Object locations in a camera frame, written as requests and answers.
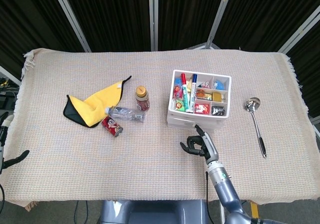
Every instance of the gold bottle cap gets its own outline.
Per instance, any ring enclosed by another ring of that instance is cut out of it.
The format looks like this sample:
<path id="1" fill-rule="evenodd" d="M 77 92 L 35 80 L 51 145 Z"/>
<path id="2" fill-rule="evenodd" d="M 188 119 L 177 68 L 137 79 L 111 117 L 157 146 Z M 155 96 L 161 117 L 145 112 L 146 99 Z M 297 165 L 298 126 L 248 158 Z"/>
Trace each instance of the gold bottle cap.
<path id="1" fill-rule="evenodd" d="M 147 94 L 147 91 L 144 86 L 138 86 L 135 90 L 136 95 L 139 97 L 144 97 Z"/>

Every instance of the bottle cap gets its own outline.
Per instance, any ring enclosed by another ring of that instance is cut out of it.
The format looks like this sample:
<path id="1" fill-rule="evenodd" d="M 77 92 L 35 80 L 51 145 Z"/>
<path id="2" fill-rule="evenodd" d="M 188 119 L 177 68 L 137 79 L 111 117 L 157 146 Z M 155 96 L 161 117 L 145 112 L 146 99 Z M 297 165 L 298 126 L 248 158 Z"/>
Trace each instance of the bottle cap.
<path id="1" fill-rule="evenodd" d="M 106 115 L 109 115 L 109 110 L 110 110 L 110 109 L 111 109 L 111 107 L 106 107 L 106 108 L 105 108 L 104 111 L 105 111 L 105 114 L 106 114 Z"/>
<path id="2" fill-rule="evenodd" d="M 196 83 L 197 82 L 197 77 L 198 77 L 197 74 L 193 74 L 192 75 L 192 83 Z"/>
<path id="3" fill-rule="evenodd" d="M 146 88 L 144 86 L 138 86 L 135 90 L 136 95 L 139 97 L 144 97 L 147 94 Z"/>
<path id="4" fill-rule="evenodd" d="M 187 83 L 185 73 L 181 74 L 181 82 L 182 82 L 183 85 L 185 85 Z"/>

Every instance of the beige tablecloth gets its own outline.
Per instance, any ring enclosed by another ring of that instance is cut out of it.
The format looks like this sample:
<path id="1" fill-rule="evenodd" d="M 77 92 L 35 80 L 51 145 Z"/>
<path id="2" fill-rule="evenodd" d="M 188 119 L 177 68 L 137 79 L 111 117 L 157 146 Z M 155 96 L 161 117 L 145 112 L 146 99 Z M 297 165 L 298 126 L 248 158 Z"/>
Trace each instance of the beige tablecloth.
<path id="1" fill-rule="evenodd" d="M 262 204 L 320 195 L 314 130 L 292 65 L 283 54 L 37 49 L 25 66 L 4 157 L 26 149 L 30 154 L 0 176 L 8 201 L 26 205 L 71 199 L 205 198 L 204 159 L 186 154 L 179 145 L 196 132 L 166 125 L 174 69 L 232 77 L 230 117 L 210 134 L 241 199 Z M 85 128 L 63 116 L 67 94 L 85 99 L 130 75 L 119 105 L 135 108 L 135 88 L 146 86 L 151 108 L 145 123 L 119 121 L 124 131 L 114 138 L 101 125 Z M 252 117 L 243 108 L 254 96 L 261 99 L 256 118 L 267 159 L 261 155 Z M 209 196 L 217 199 L 211 186 Z"/>

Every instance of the storage box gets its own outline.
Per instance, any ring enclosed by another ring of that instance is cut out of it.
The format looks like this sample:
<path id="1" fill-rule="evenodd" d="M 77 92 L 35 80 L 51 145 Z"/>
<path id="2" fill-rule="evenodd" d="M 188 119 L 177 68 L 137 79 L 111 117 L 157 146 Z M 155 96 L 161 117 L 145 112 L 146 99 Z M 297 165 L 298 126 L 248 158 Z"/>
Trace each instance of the storage box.
<path id="1" fill-rule="evenodd" d="M 230 112 L 230 93 L 231 93 L 231 77 L 226 75 L 216 75 L 208 73 L 199 73 L 199 72 L 190 72 L 183 70 L 174 70 L 172 75 L 171 90 L 170 90 L 170 99 L 168 105 L 167 113 L 167 124 L 169 127 L 181 128 L 181 129 L 193 129 L 194 124 L 198 124 L 205 131 L 213 131 L 214 129 L 219 129 L 223 126 L 224 120 L 229 117 Z M 201 115 L 194 113 L 182 112 L 175 110 L 173 104 L 173 93 L 174 93 L 174 83 L 175 78 L 181 77 L 181 74 L 185 73 L 187 79 L 192 80 L 192 75 L 197 74 L 196 90 L 203 90 L 206 93 L 219 92 L 224 96 L 223 102 L 215 102 L 203 99 L 195 99 L 195 103 L 199 104 L 209 104 L 210 114 L 212 106 L 223 106 L 225 109 L 224 116 L 212 116 L 212 115 Z M 219 80 L 224 84 L 224 90 L 212 89 L 213 83 L 215 80 Z M 203 82 L 208 81 L 210 89 L 198 87 Z"/>

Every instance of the black curtain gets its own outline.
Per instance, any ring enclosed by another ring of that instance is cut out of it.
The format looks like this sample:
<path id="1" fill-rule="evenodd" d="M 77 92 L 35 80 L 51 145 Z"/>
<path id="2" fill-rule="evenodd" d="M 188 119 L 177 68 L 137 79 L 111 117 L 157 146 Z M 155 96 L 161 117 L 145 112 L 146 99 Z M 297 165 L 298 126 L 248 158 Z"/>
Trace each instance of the black curtain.
<path id="1" fill-rule="evenodd" d="M 57 0 L 0 0 L 0 14 L 0 65 L 18 79 L 32 49 L 84 51 Z"/>
<path id="2" fill-rule="evenodd" d="M 320 5 L 320 0 L 229 0 L 213 42 L 222 49 L 273 52 Z"/>
<path id="3" fill-rule="evenodd" d="M 68 0 L 93 52 L 150 51 L 149 0 Z"/>
<path id="4" fill-rule="evenodd" d="M 207 42 L 221 0 L 159 0 L 158 49 Z"/>
<path id="5" fill-rule="evenodd" d="M 309 115 L 320 115 L 320 22 L 287 53 L 291 57 Z"/>

